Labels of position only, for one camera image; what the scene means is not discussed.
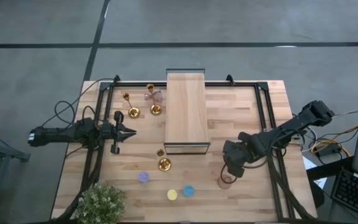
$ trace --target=gray floor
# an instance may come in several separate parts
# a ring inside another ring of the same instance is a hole
[[[0,44],[90,43],[102,4],[0,0]],[[101,42],[209,41],[358,41],[358,0],[112,0],[101,37]],[[0,191],[0,223],[48,220],[66,145],[32,148],[26,139],[53,115],[58,100],[76,98],[89,55],[90,49],[0,49],[0,137],[32,154],[29,163],[13,161],[9,167]],[[227,74],[237,80],[285,80],[294,113],[311,100],[323,100],[336,113],[358,109],[358,47],[99,49],[91,80],[115,75],[163,80],[166,68],[205,68],[208,80]],[[316,131],[357,124],[358,114],[349,115]],[[353,152],[355,143],[345,146]],[[321,218],[352,218],[338,206],[330,212],[330,205],[318,210]]]

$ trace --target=keyboard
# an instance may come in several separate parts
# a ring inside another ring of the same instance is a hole
[[[342,170],[336,177],[331,198],[358,212],[358,175]]]

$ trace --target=wooden block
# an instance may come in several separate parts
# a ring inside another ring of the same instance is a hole
[[[166,144],[209,142],[203,73],[168,74],[166,119]]]

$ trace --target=wooden table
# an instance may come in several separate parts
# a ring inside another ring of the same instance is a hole
[[[84,82],[83,90],[92,82]],[[285,91],[284,82],[268,81],[274,115],[277,124],[291,119],[291,109]],[[81,119],[83,108],[96,107],[98,97],[96,84],[80,99],[77,119]],[[139,107],[138,119],[128,118],[129,105],[122,99],[128,92],[133,106]],[[244,176],[230,189],[222,190],[216,180],[224,164],[222,158],[225,140],[237,140],[239,132],[260,132],[260,121],[254,89],[251,87],[206,87],[206,110],[208,118],[208,136],[211,146],[207,155],[170,156],[172,168],[162,172],[157,167],[157,150],[163,149],[165,140],[165,113],[153,116],[149,112],[150,101],[144,100],[145,88],[115,88],[111,109],[112,115],[121,110],[125,115],[124,124],[137,130],[137,134],[124,143],[120,143],[120,155],[110,153],[111,141],[106,141],[101,169],[100,182],[106,182],[126,191],[127,212],[123,222],[253,222],[277,220],[273,204],[272,188],[267,166],[259,169],[247,169]],[[264,103],[265,117],[268,118]],[[165,100],[162,103],[165,111]],[[87,110],[86,116],[92,117]],[[70,144],[68,153],[78,144]],[[60,179],[52,217],[57,217],[80,189],[84,169],[86,150],[78,151],[66,159]],[[290,146],[284,157],[290,188],[300,203],[316,216],[311,190],[299,147]],[[138,181],[140,171],[147,171],[150,182]],[[194,197],[183,196],[183,187],[187,184],[195,188]],[[179,193],[176,201],[167,199],[167,190],[176,189]],[[285,201],[281,201],[286,213]]]

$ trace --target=green plant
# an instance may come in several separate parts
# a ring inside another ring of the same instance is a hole
[[[79,199],[75,217],[83,224],[113,224],[125,212],[125,193],[106,184],[95,184]]]

